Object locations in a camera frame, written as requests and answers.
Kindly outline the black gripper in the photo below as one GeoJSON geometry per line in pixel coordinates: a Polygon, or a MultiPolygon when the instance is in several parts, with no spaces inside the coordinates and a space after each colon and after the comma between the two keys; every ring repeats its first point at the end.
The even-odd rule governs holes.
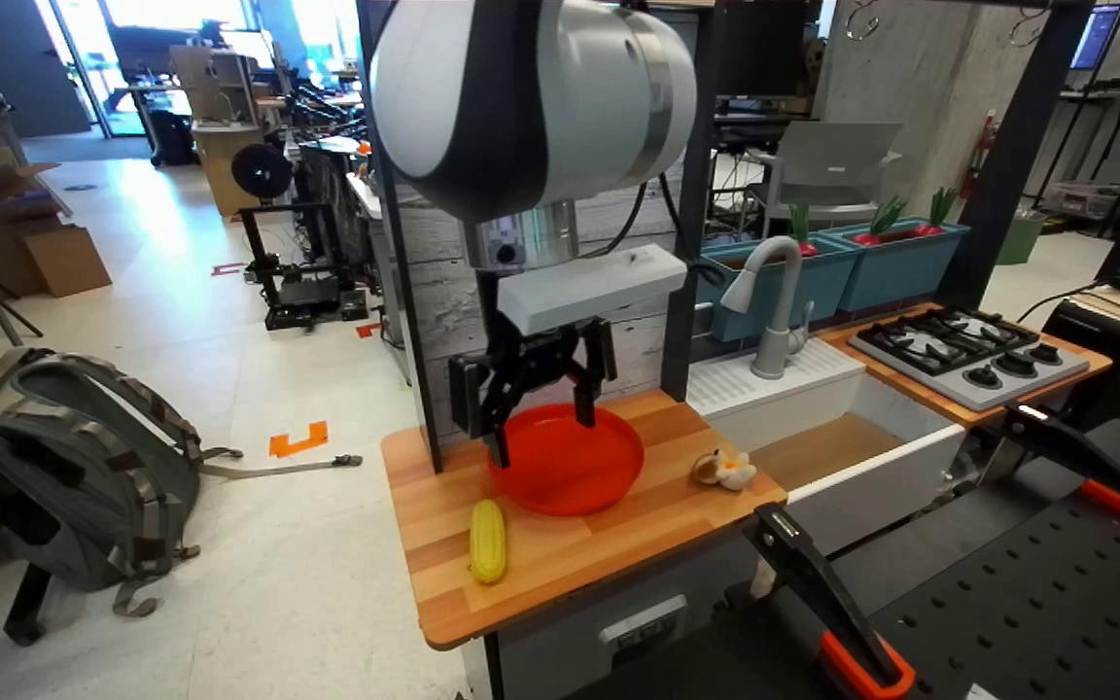
{"type": "Polygon", "coordinates": [[[489,437],[489,454],[511,467],[506,419],[527,392],[574,380],[577,425],[596,425],[596,395],[619,377],[606,319],[583,319],[540,333],[519,333],[500,319],[488,355],[454,355],[448,360],[453,419],[471,437],[489,437]]]}

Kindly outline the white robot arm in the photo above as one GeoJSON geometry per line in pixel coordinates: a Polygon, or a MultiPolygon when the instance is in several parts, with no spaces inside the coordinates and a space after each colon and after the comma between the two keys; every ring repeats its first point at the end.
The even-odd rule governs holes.
{"type": "Polygon", "coordinates": [[[566,380],[590,425],[619,377],[610,314],[688,265],[653,240],[581,254],[577,205],[681,160],[684,40],[615,0],[395,0],[370,96],[395,170],[469,228],[488,350],[448,360],[453,419],[506,459],[523,395],[566,380]]]}

